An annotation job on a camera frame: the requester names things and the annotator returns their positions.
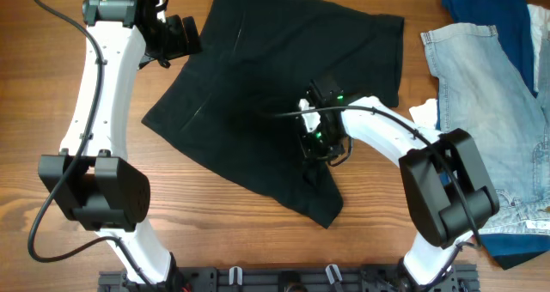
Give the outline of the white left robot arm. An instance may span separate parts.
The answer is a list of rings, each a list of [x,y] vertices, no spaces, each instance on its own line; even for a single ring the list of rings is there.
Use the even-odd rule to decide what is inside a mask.
[[[148,178],[128,161],[126,128],[136,75],[149,63],[199,51],[193,18],[166,15],[168,0],[84,0],[77,29],[86,57],[76,108],[55,155],[38,175],[64,216],[106,242],[124,265],[102,291],[188,291],[174,255],[147,217]]]

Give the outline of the black shorts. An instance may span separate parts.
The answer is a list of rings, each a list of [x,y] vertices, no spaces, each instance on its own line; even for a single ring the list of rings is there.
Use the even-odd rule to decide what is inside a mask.
[[[399,103],[405,20],[321,0],[213,0],[193,54],[144,124],[181,153],[328,227],[343,199],[290,113],[311,82]]]

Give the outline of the white garment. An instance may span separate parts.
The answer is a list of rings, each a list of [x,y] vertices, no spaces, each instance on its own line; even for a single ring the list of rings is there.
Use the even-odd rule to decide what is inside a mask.
[[[532,40],[534,65],[533,65],[533,90],[539,93],[540,55],[542,39],[549,34],[549,10],[541,6],[528,4],[530,18],[530,36]],[[413,106],[409,109],[413,121],[427,128],[437,129],[438,122],[437,99],[428,99],[425,104]]]

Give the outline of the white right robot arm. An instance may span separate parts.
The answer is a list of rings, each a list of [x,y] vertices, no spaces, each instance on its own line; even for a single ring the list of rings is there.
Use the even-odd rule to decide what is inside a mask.
[[[310,96],[298,101],[295,118],[308,158],[334,166],[351,154],[344,141],[360,141],[399,168],[417,234],[394,268],[392,286],[430,291],[452,283],[459,251],[480,247],[471,239],[500,209],[474,138],[462,129],[416,125],[375,96]]]

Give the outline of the light blue denim shorts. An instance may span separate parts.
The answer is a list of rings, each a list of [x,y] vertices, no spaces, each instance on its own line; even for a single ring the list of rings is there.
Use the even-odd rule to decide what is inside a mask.
[[[549,233],[549,91],[533,96],[494,26],[456,23],[421,35],[438,80],[439,127],[474,139],[500,202],[482,234]]]

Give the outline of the black metal base rail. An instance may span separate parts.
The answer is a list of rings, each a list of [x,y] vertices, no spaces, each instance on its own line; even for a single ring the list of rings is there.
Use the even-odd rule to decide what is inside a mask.
[[[399,291],[396,265],[363,265],[361,268],[339,268],[335,278],[328,266],[309,269],[236,269],[218,270],[214,267],[179,268],[190,283],[190,291],[198,292],[275,292],[283,291],[283,279],[296,279],[310,292],[389,292]],[[100,272],[98,292],[138,291],[125,271]],[[429,291],[480,292],[476,265],[452,265],[450,273]]]

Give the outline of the dark blue garment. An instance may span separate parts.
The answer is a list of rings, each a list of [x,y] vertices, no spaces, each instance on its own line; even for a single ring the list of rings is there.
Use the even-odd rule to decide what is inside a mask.
[[[540,55],[539,93],[533,90],[533,47],[530,18],[526,0],[442,0],[452,23],[494,26],[508,59],[519,71],[528,91],[539,96],[549,91],[549,34],[542,39]],[[527,262],[549,249],[549,233],[482,234],[481,239],[490,256],[503,269]]]

